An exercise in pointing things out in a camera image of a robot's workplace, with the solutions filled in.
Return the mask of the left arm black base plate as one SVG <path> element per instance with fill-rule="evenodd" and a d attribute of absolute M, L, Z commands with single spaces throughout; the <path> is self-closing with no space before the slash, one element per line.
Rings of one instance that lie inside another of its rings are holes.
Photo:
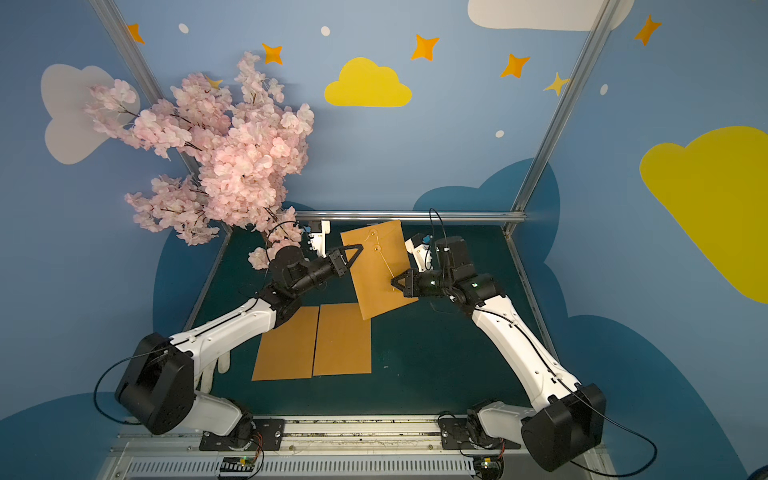
<path fill-rule="evenodd" d="M 281 447 L 286 426 L 284 419 L 244 417 L 225 436 L 204 431 L 200 451 L 250 452 L 277 451 Z"/>

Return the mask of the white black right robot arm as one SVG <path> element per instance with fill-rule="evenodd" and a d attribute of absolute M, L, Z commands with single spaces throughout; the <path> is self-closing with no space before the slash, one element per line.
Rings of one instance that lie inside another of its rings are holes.
<path fill-rule="evenodd" d="M 548 472 L 598 446 L 604 393 L 582 384 L 547 351 L 495 279 L 476 270 L 466 242 L 417 234 L 405 249 L 416 265 L 394 277 L 392 286 L 409 298 L 441 297 L 457 305 L 491 340 L 529 398 L 528 409 L 496 401 L 475 410 L 482 433 L 524 446 Z"/>

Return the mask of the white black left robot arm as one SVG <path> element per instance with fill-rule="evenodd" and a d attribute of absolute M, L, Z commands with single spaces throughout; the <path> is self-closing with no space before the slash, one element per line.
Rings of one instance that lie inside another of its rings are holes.
<path fill-rule="evenodd" d="M 242 306 L 197 328 L 166 338 L 144 337 L 117 385 L 115 399 L 152 434 L 176 427 L 229 436 L 246 417 L 235 403 L 196 388 L 195 380 L 242 343 L 286 323 L 308 291 L 345 276 L 364 247 L 342 246 L 314 260 L 295 246 L 269 264 L 272 280 Z"/>

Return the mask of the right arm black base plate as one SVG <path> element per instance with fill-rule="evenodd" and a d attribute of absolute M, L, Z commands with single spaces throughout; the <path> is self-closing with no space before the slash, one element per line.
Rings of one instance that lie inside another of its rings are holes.
<path fill-rule="evenodd" d="M 522 446 L 511 440 L 491 437 L 482 428 L 476 416 L 457 417 L 443 413 L 436 418 L 444 450 L 520 450 Z"/>

